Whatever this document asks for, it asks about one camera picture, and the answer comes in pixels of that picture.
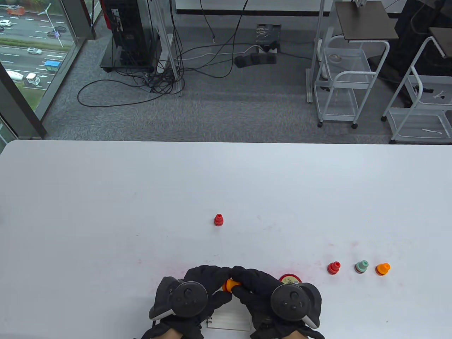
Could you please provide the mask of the person's right hand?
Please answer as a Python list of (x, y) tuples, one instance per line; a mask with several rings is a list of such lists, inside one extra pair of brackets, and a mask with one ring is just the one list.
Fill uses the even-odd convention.
[(232, 268), (231, 278), (239, 283), (232, 294), (250, 312), (252, 339), (323, 338), (318, 332), (322, 298), (313, 284), (284, 284), (268, 273), (240, 266)]

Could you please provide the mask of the person's left hand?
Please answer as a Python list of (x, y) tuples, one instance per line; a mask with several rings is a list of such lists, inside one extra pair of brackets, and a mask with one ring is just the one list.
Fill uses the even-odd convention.
[(163, 277), (149, 311), (152, 327), (142, 338), (202, 339), (201, 324), (232, 300), (221, 290), (229, 278), (230, 268), (215, 265), (191, 268), (182, 279)]

